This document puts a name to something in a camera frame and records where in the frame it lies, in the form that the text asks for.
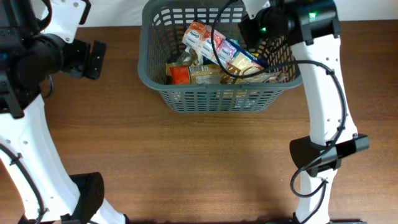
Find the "multicolour tissue multipack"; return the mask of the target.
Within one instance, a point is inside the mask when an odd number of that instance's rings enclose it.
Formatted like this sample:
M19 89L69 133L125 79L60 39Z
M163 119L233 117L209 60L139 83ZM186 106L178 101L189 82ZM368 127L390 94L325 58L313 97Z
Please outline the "multicolour tissue multipack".
M262 68L267 67L268 63L243 49L234 40L226 38L223 34L214 30L214 35L211 34L212 27L205 25L202 22L193 21L183 35L182 42L196 52L202 54L205 58L218 64L215 57L215 52L211 44L213 38L213 45L216 54L223 64L224 68L230 65L235 57L243 54L250 62L256 63Z

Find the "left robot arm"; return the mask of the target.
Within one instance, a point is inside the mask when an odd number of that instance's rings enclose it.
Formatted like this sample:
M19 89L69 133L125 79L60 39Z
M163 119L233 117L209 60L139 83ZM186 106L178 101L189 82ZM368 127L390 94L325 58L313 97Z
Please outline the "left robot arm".
M127 223L104 197L97 172L69 175L47 126L40 84L62 72L100 76L106 45L75 38L91 3L45 0L1 2L1 161L24 205L21 223Z

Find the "red spaghetti packet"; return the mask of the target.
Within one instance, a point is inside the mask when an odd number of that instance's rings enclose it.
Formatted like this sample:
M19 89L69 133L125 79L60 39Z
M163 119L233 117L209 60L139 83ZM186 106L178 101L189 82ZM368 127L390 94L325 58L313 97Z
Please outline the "red spaghetti packet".
M166 75L173 85L187 84L220 84L224 75L222 69L215 64L192 66L167 66Z

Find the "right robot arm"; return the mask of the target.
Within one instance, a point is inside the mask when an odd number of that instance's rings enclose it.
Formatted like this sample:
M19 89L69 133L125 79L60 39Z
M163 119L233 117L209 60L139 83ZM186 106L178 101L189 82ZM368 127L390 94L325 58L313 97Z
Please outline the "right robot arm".
M342 160L369 147L359 134L346 101L340 64L340 22L334 1L244 1L244 40L286 38L302 76L310 134L291 141L297 166L292 192L299 203L293 223L330 223L329 200Z

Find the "beige brown snack bag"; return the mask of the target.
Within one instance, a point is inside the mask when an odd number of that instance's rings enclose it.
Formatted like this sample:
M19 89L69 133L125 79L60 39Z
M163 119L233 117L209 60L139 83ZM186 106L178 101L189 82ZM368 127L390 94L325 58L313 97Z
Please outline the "beige brown snack bag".
M243 53L237 53L226 67L227 71L236 76L250 75L264 68L252 61ZM221 77L221 84L247 84L247 83L282 83L287 81L288 75L283 71L266 72L249 78L233 78L227 74Z
M191 65L202 65L203 55L191 47L187 47L183 53L174 62L167 63L165 73L168 77L171 77L170 67L182 67Z

